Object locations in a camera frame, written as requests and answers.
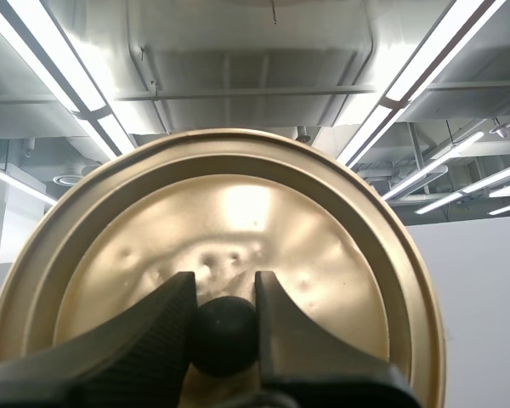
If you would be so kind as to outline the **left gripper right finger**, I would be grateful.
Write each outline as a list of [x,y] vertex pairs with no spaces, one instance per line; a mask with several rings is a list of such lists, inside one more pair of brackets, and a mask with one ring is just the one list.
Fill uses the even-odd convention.
[[263,388],[300,407],[418,407],[398,367],[334,337],[289,297],[275,273],[255,274]]

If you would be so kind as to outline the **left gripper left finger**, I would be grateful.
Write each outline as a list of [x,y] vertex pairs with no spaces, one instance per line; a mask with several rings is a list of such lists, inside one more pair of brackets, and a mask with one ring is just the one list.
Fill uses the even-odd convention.
[[189,367],[192,272],[81,336],[0,363],[0,407],[174,407]]

